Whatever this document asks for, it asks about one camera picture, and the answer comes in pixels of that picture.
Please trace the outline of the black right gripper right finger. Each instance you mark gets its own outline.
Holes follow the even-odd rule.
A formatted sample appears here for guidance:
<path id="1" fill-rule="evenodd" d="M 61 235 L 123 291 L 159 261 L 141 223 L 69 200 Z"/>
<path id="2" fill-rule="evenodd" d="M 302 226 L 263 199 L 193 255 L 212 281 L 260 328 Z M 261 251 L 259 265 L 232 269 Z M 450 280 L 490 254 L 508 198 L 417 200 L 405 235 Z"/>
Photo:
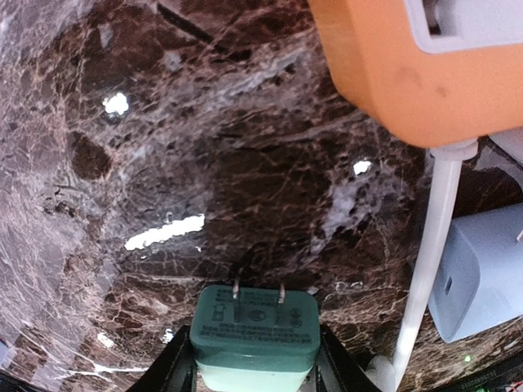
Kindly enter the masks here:
<path id="1" fill-rule="evenodd" d="M 319 392 L 379 391 L 326 325 L 320 326 L 320 351 L 315 363 L 315 390 Z"/>

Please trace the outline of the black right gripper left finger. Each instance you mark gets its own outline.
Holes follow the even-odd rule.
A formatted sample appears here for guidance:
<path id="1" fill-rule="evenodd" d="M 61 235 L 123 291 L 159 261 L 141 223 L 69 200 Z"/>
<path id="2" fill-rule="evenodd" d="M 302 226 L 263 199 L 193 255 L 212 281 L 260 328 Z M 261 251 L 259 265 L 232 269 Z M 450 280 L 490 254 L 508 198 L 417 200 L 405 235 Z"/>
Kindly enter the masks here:
<path id="1" fill-rule="evenodd" d="M 190 327 L 181 327 L 158 358 L 134 384 L 134 392 L 195 392 L 197 366 Z"/>

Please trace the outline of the green plug adapter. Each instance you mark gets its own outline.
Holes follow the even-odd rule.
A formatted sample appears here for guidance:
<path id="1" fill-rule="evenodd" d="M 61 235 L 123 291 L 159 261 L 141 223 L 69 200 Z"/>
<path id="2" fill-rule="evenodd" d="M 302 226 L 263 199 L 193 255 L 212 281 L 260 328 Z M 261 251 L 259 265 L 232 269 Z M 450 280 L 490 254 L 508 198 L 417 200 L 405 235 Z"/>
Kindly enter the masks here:
<path id="1" fill-rule="evenodd" d="M 211 391 L 298 391 L 320 352 L 320 312 L 308 292 L 230 284 L 199 295 L 190 325 L 194 362 Z"/>

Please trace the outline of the light blue plug adapter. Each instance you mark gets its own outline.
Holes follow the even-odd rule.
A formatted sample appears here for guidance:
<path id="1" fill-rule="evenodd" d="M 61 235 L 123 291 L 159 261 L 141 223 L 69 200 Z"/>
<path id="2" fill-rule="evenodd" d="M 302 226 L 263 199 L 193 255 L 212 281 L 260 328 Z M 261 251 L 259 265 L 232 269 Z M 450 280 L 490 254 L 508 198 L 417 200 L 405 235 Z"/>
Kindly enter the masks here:
<path id="1" fill-rule="evenodd" d="M 428 301 L 446 343 L 522 316 L 522 205 L 451 221 Z"/>

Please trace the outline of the orange power strip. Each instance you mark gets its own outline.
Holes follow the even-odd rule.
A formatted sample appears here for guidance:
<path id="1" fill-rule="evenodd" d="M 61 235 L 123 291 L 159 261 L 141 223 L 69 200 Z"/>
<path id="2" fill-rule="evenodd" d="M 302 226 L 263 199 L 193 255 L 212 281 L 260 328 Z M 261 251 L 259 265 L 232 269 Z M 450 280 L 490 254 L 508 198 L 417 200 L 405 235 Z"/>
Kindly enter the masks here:
<path id="1" fill-rule="evenodd" d="M 339 93 L 391 134 L 438 147 L 522 124 L 519 1 L 313 1 Z"/>

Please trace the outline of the white cube socket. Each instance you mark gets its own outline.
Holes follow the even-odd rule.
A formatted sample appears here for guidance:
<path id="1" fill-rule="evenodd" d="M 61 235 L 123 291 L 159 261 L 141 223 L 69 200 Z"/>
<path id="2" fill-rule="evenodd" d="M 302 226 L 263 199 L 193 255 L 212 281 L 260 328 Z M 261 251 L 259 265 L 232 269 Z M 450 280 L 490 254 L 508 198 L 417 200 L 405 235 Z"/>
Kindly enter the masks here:
<path id="1" fill-rule="evenodd" d="M 523 163 L 523 130 L 522 127 L 500 131 L 489 135 L 489 138 L 504 152 Z"/>

